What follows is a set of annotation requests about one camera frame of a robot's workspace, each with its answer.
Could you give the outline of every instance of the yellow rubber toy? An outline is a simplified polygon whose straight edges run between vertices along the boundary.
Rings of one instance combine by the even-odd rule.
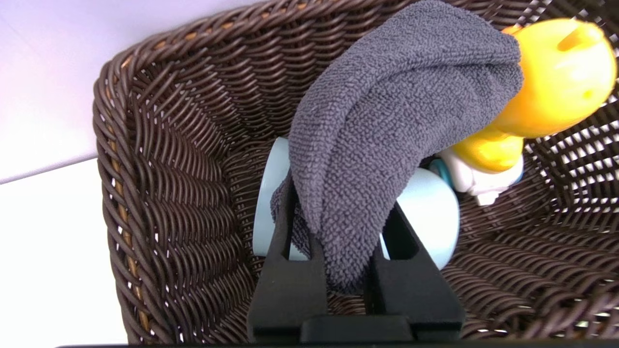
[[[520,45],[522,89],[489,126],[452,147],[487,173],[513,167],[524,138],[555,134],[587,118],[608,99],[617,78],[610,42],[595,24],[553,19],[503,32]]]

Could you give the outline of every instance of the wicker basket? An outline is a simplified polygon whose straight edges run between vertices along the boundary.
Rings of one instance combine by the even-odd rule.
[[[497,28],[597,22],[619,49],[611,0],[453,0]],[[161,33],[95,84],[103,215],[130,343],[246,342],[262,260],[253,217],[270,146],[312,81],[411,0],[274,0]],[[526,145],[499,201],[461,198],[444,276],[463,338],[619,337],[619,108]],[[331,295],[331,312],[363,314]]]

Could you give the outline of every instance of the white plastic part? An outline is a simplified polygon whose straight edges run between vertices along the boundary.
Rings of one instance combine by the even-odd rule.
[[[454,151],[446,149],[439,153],[449,173],[454,189],[475,196],[479,206],[493,204],[498,196],[518,181],[524,168],[522,156],[515,166],[501,173],[486,173],[466,164]]]
[[[288,141],[278,138],[267,159],[258,193],[253,235],[254,254],[257,256],[266,256],[269,249],[275,231],[271,196],[289,168]],[[436,266],[439,269],[445,267],[454,253],[460,228],[460,210],[453,190],[439,176],[418,168],[397,202]],[[381,246],[383,255],[389,259],[383,236]],[[289,259],[303,261],[307,257],[292,245]]]

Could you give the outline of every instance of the yellow toy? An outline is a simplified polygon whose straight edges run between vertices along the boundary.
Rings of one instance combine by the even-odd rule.
[[[608,99],[617,78],[612,47],[595,24],[553,19],[503,32],[519,43],[522,89],[489,126],[440,153],[431,167],[480,205],[519,180],[525,138],[584,120]]]

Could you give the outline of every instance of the white surface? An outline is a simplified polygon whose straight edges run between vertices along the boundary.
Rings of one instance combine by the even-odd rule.
[[[95,160],[0,185],[2,346],[127,342],[101,211]]]
[[[0,183],[94,158],[92,86],[148,36],[258,0],[0,0]]]

